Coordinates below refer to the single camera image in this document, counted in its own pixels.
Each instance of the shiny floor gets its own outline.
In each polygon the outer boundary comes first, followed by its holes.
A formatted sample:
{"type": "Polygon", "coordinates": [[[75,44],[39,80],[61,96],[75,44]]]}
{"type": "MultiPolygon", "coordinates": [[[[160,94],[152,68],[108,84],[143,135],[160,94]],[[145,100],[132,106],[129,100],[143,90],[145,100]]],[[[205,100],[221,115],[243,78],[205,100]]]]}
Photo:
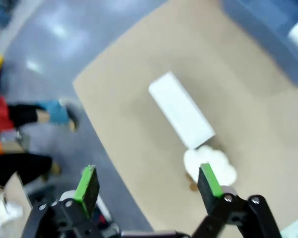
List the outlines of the shiny floor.
{"type": "MultiPolygon", "coordinates": [[[[76,98],[72,81],[83,68],[164,1],[44,0],[6,50],[2,91],[7,100],[76,98]]],[[[59,192],[75,188],[83,167],[96,164],[101,196],[116,222],[125,230],[151,229],[86,114],[77,133],[51,125],[24,130],[32,136],[31,150],[50,154],[63,166],[62,177],[51,181],[57,183],[59,192]]],[[[39,181],[27,190],[38,186],[42,186],[39,181]]]]}

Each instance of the white flower-shaped object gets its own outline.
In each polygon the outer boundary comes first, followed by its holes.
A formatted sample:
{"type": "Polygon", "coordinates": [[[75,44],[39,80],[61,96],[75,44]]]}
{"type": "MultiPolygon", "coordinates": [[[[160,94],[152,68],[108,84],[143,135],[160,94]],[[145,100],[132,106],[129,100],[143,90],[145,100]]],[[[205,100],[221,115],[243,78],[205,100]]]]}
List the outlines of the white flower-shaped object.
{"type": "Polygon", "coordinates": [[[221,150],[214,150],[208,145],[198,150],[187,150],[184,153],[184,167],[194,182],[198,182],[199,167],[209,163],[221,186],[230,186],[237,179],[235,168],[229,163],[227,156],[221,150]]]}

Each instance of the person in red shirt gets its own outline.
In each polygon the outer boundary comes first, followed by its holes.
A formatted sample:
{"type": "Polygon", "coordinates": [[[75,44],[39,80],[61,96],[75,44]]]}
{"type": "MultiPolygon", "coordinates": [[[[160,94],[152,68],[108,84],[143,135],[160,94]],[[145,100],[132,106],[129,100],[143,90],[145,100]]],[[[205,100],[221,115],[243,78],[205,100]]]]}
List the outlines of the person in red shirt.
{"type": "Polygon", "coordinates": [[[34,122],[64,124],[72,131],[76,131],[78,127],[78,117],[70,101],[51,100],[34,104],[8,105],[0,96],[0,133],[34,122]]]}

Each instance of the screw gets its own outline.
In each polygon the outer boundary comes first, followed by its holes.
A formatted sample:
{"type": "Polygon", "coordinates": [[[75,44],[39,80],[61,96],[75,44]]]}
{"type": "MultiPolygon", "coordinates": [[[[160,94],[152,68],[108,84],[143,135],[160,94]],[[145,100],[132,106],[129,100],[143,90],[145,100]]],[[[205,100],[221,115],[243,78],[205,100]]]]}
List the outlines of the screw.
{"type": "Polygon", "coordinates": [[[231,195],[225,195],[225,196],[224,196],[224,200],[225,200],[226,202],[232,202],[232,201],[233,201],[233,198],[232,198],[231,195]]]}
{"type": "Polygon", "coordinates": [[[259,198],[258,197],[253,197],[252,202],[255,204],[259,204],[259,198]]]}
{"type": "Polygon", "coordinates": [[[68,201],[68,202],[65,203],[65,206],[66,206],[66,207],[70,207],[72,204],[73,204],[72,201],[68,201]]]}
{"type": "Polygon", "coordinates": [[[46,208],[46,206],[47,206],[47,204],[46,204],[46,203],[45,203],[45,204],[43,204],[43,205],[41,205],[41,206],[39,207],[39,210],[40,210],[40,211],[44,210],[44,209],[46,208]]]}

